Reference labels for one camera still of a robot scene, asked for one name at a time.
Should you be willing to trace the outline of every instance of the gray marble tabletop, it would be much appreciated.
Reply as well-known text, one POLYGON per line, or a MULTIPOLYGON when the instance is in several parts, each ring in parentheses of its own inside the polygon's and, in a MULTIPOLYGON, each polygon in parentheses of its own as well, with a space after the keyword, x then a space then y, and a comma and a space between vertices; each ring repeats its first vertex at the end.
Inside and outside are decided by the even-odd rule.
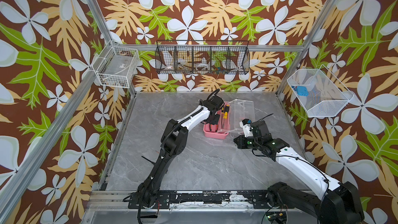
MULTIPOLYGON (((139 93, 123 137, 107 190, 136 190, 156 161, 160 137, 170 119, 193 111, 207 93, 139 93)), ((290 121, 274 93, 219 93, 225 101, 254 102, 256 118, 266 118, 274 138, 281 138, 303 156, 290 121)), ((285 167, 267 157, 256 157, 251 150, 239 150, 229 135, 225 140, 207 138, 200 124, 189 132, 185 150, 171 163, 163 178, 162 190, 261 190, 276 182, 296 189, 306 185, 285 167)))

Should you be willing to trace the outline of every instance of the wire basket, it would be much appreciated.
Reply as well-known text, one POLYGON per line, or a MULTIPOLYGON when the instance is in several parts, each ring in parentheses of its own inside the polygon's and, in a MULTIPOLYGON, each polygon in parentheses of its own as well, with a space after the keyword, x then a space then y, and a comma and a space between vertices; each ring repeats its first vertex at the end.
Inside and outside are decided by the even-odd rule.
POLYGON ((111 47, 96 70, 103 86, 129 88, 139 61, 138 50, 128 47, 111 47))
POLYGON ((218 73, 247 74, 250 53, 246 45, 230 45, 226 41, 207 41, 215 44, 161 44, 155 52, 157 73, 218 73))
POLYGON ((324 66, 319 69, 298 69, 287 79, 287 83, 292 87, 293 93, 310 118, 335 117, 354 97, 354 94, 332 72, 327 69, 326 75, 322 68, 327 69, 324 66), (297 86, 305 87, 308 95, 297 93, 297 86))

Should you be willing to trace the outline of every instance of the white wire basket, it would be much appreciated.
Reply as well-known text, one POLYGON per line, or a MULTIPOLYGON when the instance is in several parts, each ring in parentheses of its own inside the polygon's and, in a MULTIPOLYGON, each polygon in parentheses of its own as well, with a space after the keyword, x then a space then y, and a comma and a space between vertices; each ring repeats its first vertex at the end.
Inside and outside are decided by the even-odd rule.
POLYGON ((354 97, 354 94, 324 66, 319 69, 298 69, 287 79, 287 83, 310 118, 335 117, 354 97), (321 70, 323 68, 328 71, 327 75, 321 70), (299 95, 293 89, 297 86, 305 87, 308 95, 299 95))
POLYGON ((101 85, 129 88, 139 61, 138 50, 114 46, 100 58, 96 75, 101 85))

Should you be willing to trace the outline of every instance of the cable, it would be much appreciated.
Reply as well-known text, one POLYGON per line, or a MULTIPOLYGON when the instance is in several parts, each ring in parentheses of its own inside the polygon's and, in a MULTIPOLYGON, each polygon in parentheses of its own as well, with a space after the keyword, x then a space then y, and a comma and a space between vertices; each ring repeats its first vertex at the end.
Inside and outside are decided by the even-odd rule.
POLYGON ((275 207, 275 205, 276 205, 276 203, 275 203, 270 209, 268 209, 268 210, 264 213, 264 215, 263 215, 263 217, 262 217, 262 219, 261 219, 261 224, 263 224, 264 217, 266 216, 266 214, 267 214, 271 209, 273 209, 273 208, 275 207))
MULTIPOLYGON (((165 144, 166 140, 170 137, 170 135, 171 135, 173 132, 175 132, 176 129, 177 129, 178 127, 180 127, 183 123, 185 123, 186 121, 188 121, 189 119, 191 119, 191 117, 193 117, 193 116, 197 115, 198 113, 200 113, 202 110, 203 110, 203 107, 201 107, 198 111, 194 112, 192 115, 190 115, 190 116, 186 117, 185 119, 181 120, 180 122, 178 122, 178 123, 175 125, 175 127, 173 127, 172 131, 171 131, 169 134, 167 134, 167 135, 162 139, 162 143, 161 143, 161 145, 160 145, 160 147, 161 147, 160 151, 163 152, 163 153, 166 152, 165 149, 164 149, 164 144, 165 144)), ((149 175, 150 177, 154 178, 156 172, 157 172, 158 169, 159 169, 159 166, 160 166, 160 163, 158 163, 157 166, 155 167, 155 171, 154 171, 154 173, 153 173, 153 176, 152 176, 151 174, 149 175)), ((139 224, 142 224, 142 222, 141 222, 141 207, 142 207, 142 199, 144 198, 144 194, 145 194, 146 191, 147 191, 147 186, 145 186, 145 184, 144 184, 144 187, 142 188, 141 197, 139 198, 139 201, 138 201, 137 221, 138 221, 139 224)))
POLYGON ((258 121, 262 121, 263 119, 265 119, 266 117, 269 117, 269 116, 271 116, 271 115, 273 115, 273 113, 271 113, 271 114, 268 114, 268 115, 267 115, 267 116, 265 116, 265 117, 262 117, 261 119, 257 120, 256 122, 258 122, 258 121))
MULTIPOLYGON (((321 212, 321 207, 322 207, 322 203, 323 203, 323 201, 324 201, 324 199, 325 199, 325 196, 326 196, 326 192, 329 190, 329 180, 326 178, 325 174, 324 174, 321 170, 319 170, 317 167, 315 167, 313 164, 311 164, 311 163, 309 163, 309 162, 307 162, 307 161, 305 161, 305 160, 302 160, 302 159, 300 159, 300 158, 298 158, 298 157, 293 157, 293 156, 288 156, 288 155, 280 155, 280 156, 275 156, 275 157, 292 157, 292 158, 294 158, 294 159, 296 159, 296 160, 300 160, 300 161, 303 161, 303 162, 305 162, 305 163, 311 165, 312 167, 314 167, 317 171, 319 171, 319 172, 322 174, 322 176, 325 178, 323 181, 326 182, 326 183, 328 184, 328 187, 326 188, 326 190, 325 190, 325 192, 324 192, 324 194, 323 194, 323 197, 322 197, 322 199, 321 199, 321 204, 319 205, 319 208, 318 208, 318 214, 320 214, 320 212, 321 212)), ((317 223, 320 223, 320 221, 319 221, 319 215, 318 215, 318 214, 316 215, 316 216, 317 216, 316 222, 317 222, 317 223)))
POLYGON ((256 154, 254 154, 255 150, 257 150, 257 149, 254 149, 254 148, 251 149, 251 152, 253 153, 254 156, 256 156, 256 157, 266 157, 266 155, 256 155, 256 154))
POLYGON ((126 201, 127 198, 132 197, 135 193, 137 193, 137 192, 133 192, 133 193, 129 194, 128 196, 126 196, 126 197, 123 199, 123 202, 129 202, 129 201, 126 201))

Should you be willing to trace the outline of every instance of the blue object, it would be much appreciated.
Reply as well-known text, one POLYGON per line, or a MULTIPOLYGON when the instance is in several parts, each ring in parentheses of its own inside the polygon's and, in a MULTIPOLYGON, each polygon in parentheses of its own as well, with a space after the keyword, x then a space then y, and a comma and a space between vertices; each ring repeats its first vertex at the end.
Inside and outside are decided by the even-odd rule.
POLYGON ((308 90, 306 87, 297 86, 295 91, 299 96, 308 96, 308 90))

